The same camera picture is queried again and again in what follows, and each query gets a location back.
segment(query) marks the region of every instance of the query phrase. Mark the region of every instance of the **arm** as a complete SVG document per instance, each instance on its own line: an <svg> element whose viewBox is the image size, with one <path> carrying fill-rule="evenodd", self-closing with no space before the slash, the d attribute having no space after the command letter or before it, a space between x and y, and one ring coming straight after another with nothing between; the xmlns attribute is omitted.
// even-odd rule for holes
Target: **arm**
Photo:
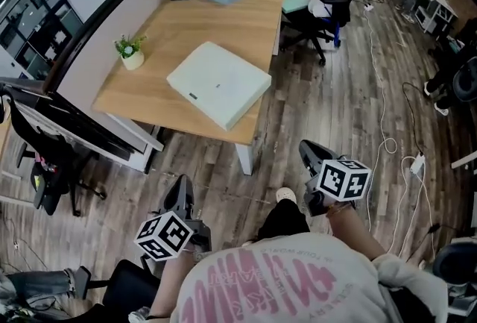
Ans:
<svg viewBox="0 0 477 323"><path fill-rule="evenodd" d="M194 256L188 251L183 251L178 258L165 263L159 290L149 312L150 316L157 318L171 316L177 305L180 287L192 267L194 267Z"/></svg>
<svg viewBox="0 0 477 323"><path fill-rule="evenodd" d="M351 249L360 252L369 260L374 260L380 255L386 254L382 246L364 226L356 210L350 205L335 213L333 212L334 210L331 209L327 217L336 238L346 243Z"/></svg>

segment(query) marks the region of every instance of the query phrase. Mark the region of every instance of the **shoe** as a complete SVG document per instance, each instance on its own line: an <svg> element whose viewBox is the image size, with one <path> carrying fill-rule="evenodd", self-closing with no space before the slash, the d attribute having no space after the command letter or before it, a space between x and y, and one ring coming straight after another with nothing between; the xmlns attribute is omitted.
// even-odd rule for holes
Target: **shoe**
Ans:
<svg viewBox="0 0 477 323"><path fill-rule="evenodd" d="M409 23L412 23L412 24L415 23L415 21L412 19L412 17L411 17L410 15L404 14L404 13L402 13L401 15L402 15L402 17L403 17L406 21L408 21Z"/></svg>
<svg viewBox="0 0 477 323"><path fill-rule="evenodd" d="M431 93L427 90L427 83L428 81L424 83L423 92L425 96L430 97Z"/></svg>
<svg viewBox="0 0 477 323"><path fill-rule="evenodd" d="M297 203L297 196L295 195L294 191L290 188L280 188L277 190L277 203L281 200L290 200L294 203Z"/></svg>
<svg viewBox="0 0 477 323"><path fill-rule="evenodd" d="M434 108L435 108L436 111L439 111L444 116L449 115L449 110L447 110L447 109L443 110L443 109L439 108L437 106L437 103L434 103Z"/></svg>

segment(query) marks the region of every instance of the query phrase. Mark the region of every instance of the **wooden floor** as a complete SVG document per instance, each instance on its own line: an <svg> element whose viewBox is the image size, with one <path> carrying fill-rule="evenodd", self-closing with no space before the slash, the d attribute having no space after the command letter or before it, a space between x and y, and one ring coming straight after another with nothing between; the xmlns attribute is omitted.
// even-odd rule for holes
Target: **wooden floor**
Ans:
<svg viewBox="0 0 477 323"><path fill-rule="evenodd" d="M6 263L28 270L23 256L32 269L44 269L27 242L49 269L74 269L83 265L94 278L108 278L120 259L138 262L140 252L133 244L134 234L148 212L157 209L168 186L183 173L193 180L195 213L211 227L213 249L240 245L251 238L264 221L274 206L278 188L289 186L299 201L303 199L308 175L298 154L301 139L319 142L374 167L382 142L379 120L383 102L371 63L370 30L363 5L353 2L351 13L351 22L342 29L341 47L338 50L326 47L325 67L318 65L315 51L305 45L280 52L273 58L272 85L263 98L253 143L252 176L241 173L233 144L166 131L166 148L154 158L149 175L104 158L87 167L86 180L104 186L109 196L101 201L81 191L80 218L72 217L67 197L52 217L42 211L2 204L8 230L2 225L1 265L7 271L12 268ZM385 136L397 141L395 154L381 150L370 193L371 231L388 249L399 197L405 189L401 159L418 152L413 143L411 113L402 94L402 83L408 81L421 87L435 73L435 63L427 55L427 49L433 46L431 37L425 36L419 26L406 23L392 3L375 4L368 16L374 30L376 68L386 96L382 126ZM442 117L420 92L409 87L407 93L416 116L417 141L426 155L425 184L432 221L459 228L468 205L470 173L464 169L451 170L450 163L471 151L463 113L459 109L451 110L448 117ZM19 144L17 137L10 139L1 167L21 175L24 180L18 184L2 176L0 194L14 196L17 192L22 199L32 199L31 162L24 162L20 170L14 167ZM406 161L405 168L410 164L410 160ZM402 252L406 260L424 239L430 222L423 193L417 204L420 182L410 178L407 170L405 174L410 192L401 205L392 252L400 252L417 205L411 233ZM365 201L358 202L358 212L368 224ZM325 217L308 217L308 221L313 231L329 233ZM436 250L453 234L448 228L435 233ZM24 240L19 241L18 251L13 247L13 235ZM419 263L423 258L432 259L429 236L411 262ZM76 315L100 298L101 291L96 290L89 293L87 302L63 299L62 303Z"/></svg>

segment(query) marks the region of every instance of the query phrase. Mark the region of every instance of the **wooden desk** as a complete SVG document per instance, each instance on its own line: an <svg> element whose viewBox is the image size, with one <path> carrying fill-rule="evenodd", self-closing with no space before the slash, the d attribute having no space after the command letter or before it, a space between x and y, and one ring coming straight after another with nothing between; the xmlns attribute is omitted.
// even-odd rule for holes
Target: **wooden desk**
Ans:
<svg viewBox="0 0 477 323"><path fill-rule="evenodd" d="M282 1L240 0L227 6L207 0L167 1L139 31L148 37L143 48L144 65L127 71L119 60L100 89L93 109L234 142L244 173L251 175L251 143L261 99L232 130L224 131L173 90L166 78L207 41L268 72L279 32Z"/></svg>

